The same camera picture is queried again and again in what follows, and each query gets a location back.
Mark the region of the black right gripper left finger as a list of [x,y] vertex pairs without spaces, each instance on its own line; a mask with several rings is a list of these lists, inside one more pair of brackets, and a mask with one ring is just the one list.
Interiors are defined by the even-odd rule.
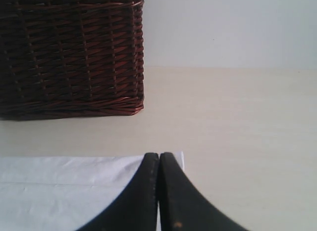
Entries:
[[123,191],[80,231],[155,231],[159,156],[146,153]]

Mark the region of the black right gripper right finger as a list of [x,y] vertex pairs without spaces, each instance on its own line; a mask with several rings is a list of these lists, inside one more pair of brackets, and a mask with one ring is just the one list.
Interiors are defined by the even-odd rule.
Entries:
[[159,158],[158,203],[162,231],[246,230],[198,191],[172,153]]

